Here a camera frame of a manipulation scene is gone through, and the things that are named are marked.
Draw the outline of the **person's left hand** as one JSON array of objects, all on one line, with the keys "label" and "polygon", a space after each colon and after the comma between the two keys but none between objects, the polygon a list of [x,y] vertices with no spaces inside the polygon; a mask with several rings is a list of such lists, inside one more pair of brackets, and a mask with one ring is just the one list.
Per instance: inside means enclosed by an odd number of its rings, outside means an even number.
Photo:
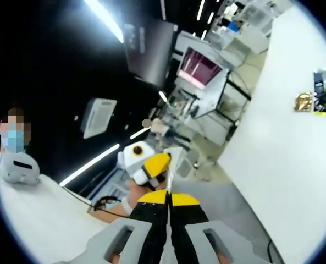
[{"label": "person's left hand", "polygon": [[145,194],[151,192],[151,189],[145,186],[137,185],[133,180],[129,183],[129,205],[131,208],[135,208],[138,200]]}]

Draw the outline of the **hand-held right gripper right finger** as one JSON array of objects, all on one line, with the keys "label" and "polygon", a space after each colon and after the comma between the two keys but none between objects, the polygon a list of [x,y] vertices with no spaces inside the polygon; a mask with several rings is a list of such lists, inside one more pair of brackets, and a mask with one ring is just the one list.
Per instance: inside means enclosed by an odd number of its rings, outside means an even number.
[{"label": "hand-held right gripper right finger", "polygon": [[264,263],[252,244],[222,221],[210,221],[189,194],[171,194],[172,246],[178,263]]}]

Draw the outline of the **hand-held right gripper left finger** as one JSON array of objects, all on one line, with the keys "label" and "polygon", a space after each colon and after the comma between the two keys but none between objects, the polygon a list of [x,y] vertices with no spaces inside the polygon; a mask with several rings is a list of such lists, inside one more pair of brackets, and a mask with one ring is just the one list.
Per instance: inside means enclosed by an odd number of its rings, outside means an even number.
[{"label": "hand-held right gripper left finger", "polygon": [[69,263],[160,263],[167,240],[167,191],[142,196],[128,218],[118,218],[94,235]]}]

